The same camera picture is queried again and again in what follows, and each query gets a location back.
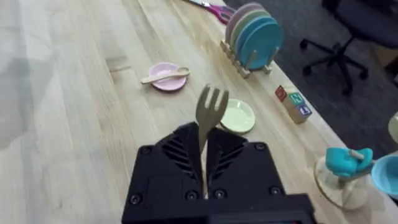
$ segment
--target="yellow plate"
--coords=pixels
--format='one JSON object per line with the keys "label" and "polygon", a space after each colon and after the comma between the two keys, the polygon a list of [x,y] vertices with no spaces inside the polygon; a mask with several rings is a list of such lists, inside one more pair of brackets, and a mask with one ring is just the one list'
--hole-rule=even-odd
{"label": "yellow plate", "polygon": [[234,133],[249,132],[256,122],[256,117],[250,106],[237,99],[229,99],[228,105],[221,119],[221,125]]}

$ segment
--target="screw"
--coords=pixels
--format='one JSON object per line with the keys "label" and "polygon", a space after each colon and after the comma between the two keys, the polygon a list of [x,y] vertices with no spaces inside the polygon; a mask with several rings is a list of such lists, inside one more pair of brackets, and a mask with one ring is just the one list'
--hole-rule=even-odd
{"label": "screw", "polygon": [[141,203],[141,201],[142,201],[141,194],[132,195],[131,198],[130,198],[130,203],[132,205],[138,205],[139,203]]}
{"label": "screw", "polygon": [[187,194],[185,194],[185,199],[187,200],[196,200],[198,197],[199,193],[194,190],[188,191]]}
{"label": "screw", "polygon": [[256,144],[255,148],[256,148],[258,151],[263,151],[263,150],[266,149],[266,146],[265,146],[264,144]]}
{"label": "screw", "polygon": [[150,147],[143,147],[141,149],[141,153],[142,154],[148,155],[150,152],[151,152],[151,148]]}
{"label": "screw", "polygon": [[281,191],[281,189],[278,188],[278,187],[271,187],[271,188],[269,189],[269,193],[270,193],[271,195],[279,195],[279,194],[282,193],[282,191]]}
{"label": "screw", "polygon": [[217,199],[223,199],[223,198],[226,197],[226,192],[223,189],[217,189],[217,190],[214,191],[214,196]]}

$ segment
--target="pink bowl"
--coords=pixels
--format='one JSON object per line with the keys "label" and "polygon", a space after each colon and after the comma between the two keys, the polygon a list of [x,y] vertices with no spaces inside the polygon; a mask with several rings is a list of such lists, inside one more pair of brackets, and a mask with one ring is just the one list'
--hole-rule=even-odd
{"label": "pink bowl", "polygon": [[[165,73],[169,73],[173,70],[178,69],[179,66],[173,63],[168,62],[160,62],[156,65],[152,66],[149,70],[149,76],[153,77],[156,75],[163,75]],[[184,84],[187,82],[187,78],[166,78],[164,80],[159,80],[157,82],[152,83],[156,88],[165,91],[174,91],[182,88]]]}
{"label": "pink bowl", "polygon": [[226,25],[225,28],[225,42],[229,44],[231,41],[231,33],[234,27],[236,26],[236,23],[248,12],[251,12],[256,9],[264,9],[262,5],[256,2],[252,2],[249,4],[245,4],[244,6],[240,7],[231,17],[229,22]]}

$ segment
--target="pink scissors handle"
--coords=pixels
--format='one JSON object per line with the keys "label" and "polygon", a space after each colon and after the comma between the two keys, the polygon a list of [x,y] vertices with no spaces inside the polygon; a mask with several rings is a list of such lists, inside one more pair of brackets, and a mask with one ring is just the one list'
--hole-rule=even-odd
{"label": "pink scissors handle", "polygon": [[207,10],[213,13],[223,24],[227,24],[232,15],[235,13],[235,10],[228,6],[216,6],[207,3],[205,4],[205,7],[207,8]]}

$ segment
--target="light green plate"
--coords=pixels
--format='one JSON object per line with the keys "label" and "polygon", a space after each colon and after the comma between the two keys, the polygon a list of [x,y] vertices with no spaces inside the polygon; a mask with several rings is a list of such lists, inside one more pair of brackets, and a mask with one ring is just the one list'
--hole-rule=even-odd
{"label": "light green plate", "polygon": [[256,122],[256,117],[250,106],[237,99],[229,99],[228,105],[221,119],[221,125],[234,133],[244,134],[249,132]]}
{"label": "light green plate", "polygon": [[231,33],[231,41],[229,46],[231,49],[234,49],[236,39],[238,38],[239,34],[242,32],[243,28],[251,22],[253,19],[259,16],[269,16],[269,13],[264,9],[256,9],[251,12],[246,13],[237,23]]}

